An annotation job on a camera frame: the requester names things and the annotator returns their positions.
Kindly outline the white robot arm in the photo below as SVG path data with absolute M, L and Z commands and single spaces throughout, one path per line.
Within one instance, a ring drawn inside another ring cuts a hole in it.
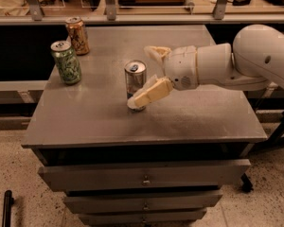
M 170 49 L 147 46 L 164 76 L 152 76 L 128 99 L 131 109 L 160 100 L 176 89 L 212 84 L 228 90 L 256 91 L 275 83 L 284 90 L 284 34 L 265 25 L 241 29 L 231 44 Z

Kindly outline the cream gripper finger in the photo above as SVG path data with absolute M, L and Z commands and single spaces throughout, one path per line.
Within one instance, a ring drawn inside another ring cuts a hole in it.
M 158 64 L 164 62 L 164 58 L 171 52 L 169 47 L 148 45 L 144 47 L 145 54 Z
M 130 109 L 142 108 L 168 96 L 172 90 L 173 83 L 169 78 L 158 78 L 154 75 L 128 99 L 127 106 Z

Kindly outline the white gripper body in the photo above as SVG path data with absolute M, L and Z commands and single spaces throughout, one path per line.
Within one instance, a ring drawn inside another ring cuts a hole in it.
M 198 87 L 196 57 L 197 48 L 193 45 L 176 48 L 166 56 L 165 75 L 176 90 L 192 90 Z

